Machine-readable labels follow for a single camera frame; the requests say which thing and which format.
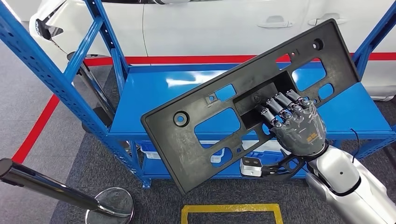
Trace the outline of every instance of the floor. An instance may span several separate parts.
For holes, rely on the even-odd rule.
[[[0,42],[0,158],[12,157],[29,133],[52,93]],[[110,66],[92,68],[113,102],[118,101]],[[74,85],[90,103],[95,97],[79,78]],[[396,103],[378,102],[391,124],[396,124]],[[342,148],[350,151],[355,141]],[[396,201],[396,147],[387,147],[363,160],[388,188]],[[185,204],[279,203],[286,224],[342,223],[338,216],[310,191],[301,180],[269,182],[264,180],[211,180],[187,196],[181,196],[171,180],[153,181],[151,189],[128,172],[92,135],[85,133],[80,121],[60,103],[23,163],[56,180],[95,195],[113,186],[127,189],[136,202],[133,223],[179,223]],[[0,183],[0,224],[79,224],[84,212],[40,194]],[[192,214],[189,223],[274,223],[270,213]]]
[[[52,92],[3,42],[0,42],[0,52],[0,158],[11,158]],[[92,69],[102,85],[110,68]],[[94,94],[86,89],[80,78],[74,80],[74,85],[92,107],[96,105]],[[84,134],[81,122],[59,103],[23,164],[65,182]],[[47,224],[50,223],[57,200],[0,183],[0,204],[0,224]]]

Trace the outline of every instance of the red floor line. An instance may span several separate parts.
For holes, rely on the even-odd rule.
[[[242,63],[255,55],[222,55],[222,56],[128,56],[125,57],[127,63],[130,64],[200,64],[200,63]],[[375,52],[371,53],[369,60],[372,61],[394,61],[396,60],[396,52]],[[99,65],[112,65],[113,61],[111,57],[102,58],[86,58],[85,63],[88,66],[99,66]],[[277,59],[277,62],[288,62],[287,56],[282,56]],[[32,130],[29,132],[26,139],[23,141],[21,147],[13,156],[13,161],[22,163],[41,131],[44,129],[52,113],[59,103],[59,99],[52,95],[48,101],[41,115],[34,124]]]
[[[205,64],[205,63],[242,63],[255,55],[219,55],[219,56],[128,56],[129,64]],[[368,58],[370,61],[395,61],[396,52],[374,52]],[[289,62],[287,56],[282,56],[277,62]],[[112,65],[111,57],[86,58],[88,66]]]
[[[38,117],[35,125],[33,126],[32,130],[30,130],[28,136],[23,141],[22,145],[19,147],[18,151],[12,157],[12,160],[18,163],[23,163],[26,156],[30,152],[31,148],[33,147],[34,143],[36,142],[38,136],[40,135],[41,131],[44,129],[45,125],[47,124],[48,120],[50,119],[52,113],[54,112],[55,108],[59,103],[58,97],[52,95],[51,99],[49,99],[47,105],[45,106],[44,110],[41,112],[40,116]]]

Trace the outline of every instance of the gray carpet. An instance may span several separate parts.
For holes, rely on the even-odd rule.
[[[116,81],[112,72],[104,86],[113,102],[118,101]],[[391,124],[396,123],[396,105],[379,102],[378,107]],[[346,141],[342,148],[352,151],[355,141]],[[363,159],[363,164],[388,188],[396,201],[396,151],[387,147]],[[150,189],[142,189],[137,180],[92,135],[86,134],[81,143],[66,184],[91,196],[109,187],[128,190],[136,203],[134,224],[180,223],[181,209],[189,204],[278,203],[285,224],[341,224],[327,204],[302,180],[271,182],[266,180],[209,180],[182,196],[172,180],[154,180]],[[84,223],[85,211],[59,202],[51,224]],[[275,223],[271,212],[241,212],[191,214],[189,223],[251,224]]]

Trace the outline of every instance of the shelf surface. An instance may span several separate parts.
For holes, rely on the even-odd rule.
[[[261,159],[262,164],[271,164],[280,161],[283,156],[282,153],[277,152],[264,152],[264,156]],[[240,161],[231,164],[212,178],[226,179],[226,178],[245,178],[240,175]],[[162,160],[148,159],[144,156],[143,162],[143,173],[147,178],[152,179],[170,179],[170,175],[163,164]],[[305,178],[305,171],[301,169],[293,178]]]
[[[237,64],[167,65],[131,67],[109,136],[147,140],[141,116],[184,92],[222,74]],[[321,63],[309,63],[293,77],[297,86],[307,86],[323,71]],[[362,139],[383,138],[395,132],[361,83],[356,83],[318,109],[329,139],[354,139],[353,128]],[[198,138],[235,131],[227,116],[197,131]]]

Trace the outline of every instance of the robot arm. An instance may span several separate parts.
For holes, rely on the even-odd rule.
[[[243,175],[284,180],[307,164],[308,185],[346,223],[396,223],[396,205],[385,186],[349,153],[327,144],[325,124],[311,101],[290,90],[276,94],[257,110],[289,155],[283,152],[282,161],[268,166],[257,158],[244,157]],[[297,166],[290,168],[291,161]]]

